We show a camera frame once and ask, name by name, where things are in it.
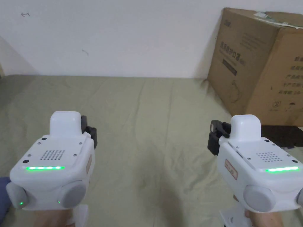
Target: white handheld device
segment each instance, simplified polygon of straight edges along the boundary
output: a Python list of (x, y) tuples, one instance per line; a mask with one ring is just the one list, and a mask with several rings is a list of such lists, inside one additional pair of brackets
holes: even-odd
[[(6, 186), (16, 209), (79, 210), (95, 165), (97, 130), (87, 126), (78, 112), (57, 111), (50, 133), (38, 139), (10, 172)], [(76, 227), (84, 226), (85, 214), (77, 214)]]
[(294, 210), (303, 204), (303, 164), (265, 137), (254, 115), (236, 115), (231, 124), (211, 122), (208, 149), (218, 155), (218, 171), (239, 200), (221, 211), (226, 227), (251, 226), (253, 212)]

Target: finger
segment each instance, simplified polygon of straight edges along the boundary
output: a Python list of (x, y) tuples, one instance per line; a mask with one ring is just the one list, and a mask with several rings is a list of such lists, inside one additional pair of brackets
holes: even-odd
[(239, 200), (237, 199), (237, 197), (235, 195), (233, 195), (234, 200), (236, 200), (237, 202), (239, 202)]
[(249, 210), (245, 209), (245, 217), (249, 218)]

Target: cardboard box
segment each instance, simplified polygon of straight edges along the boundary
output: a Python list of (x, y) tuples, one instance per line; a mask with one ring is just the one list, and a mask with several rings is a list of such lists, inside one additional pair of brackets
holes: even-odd
[(302, 28), (301, 14), (223, 10), (208, 80), (232, 115), (303, 126)]

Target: blue sleeve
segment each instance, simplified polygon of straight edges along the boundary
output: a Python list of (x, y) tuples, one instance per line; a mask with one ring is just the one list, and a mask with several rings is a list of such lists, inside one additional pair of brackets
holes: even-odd
[(9, 177), (0, 177), (0, 225), (11, 205), (11, 201), (6, 192), (6, 185), (10, 183)]

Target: white label sticker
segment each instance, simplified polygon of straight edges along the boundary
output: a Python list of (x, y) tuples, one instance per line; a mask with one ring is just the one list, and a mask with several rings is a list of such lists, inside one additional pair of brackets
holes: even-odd
[(225, 167), (232, 174), (232, 176), (237, 180), (238, 172), (236, 171), (236, 169), (231, 165), (231, 163), (227, 159), (225, 160)]
[(263, 13), (263, 12), (257, 12), (254, 14), (254, 16), (256, 17), (261, 17), (261, 18), (266, 18), (267, 17), (267, 14), (266, 13)]
[(86, 174), (88, 174), (88, 172), (89, 172), (89, 169), (91, 167), (91, 163), (92, 163), (92, 155), (90, 155), (89, 160), (88, 160), (87, 165), (86, 165)]

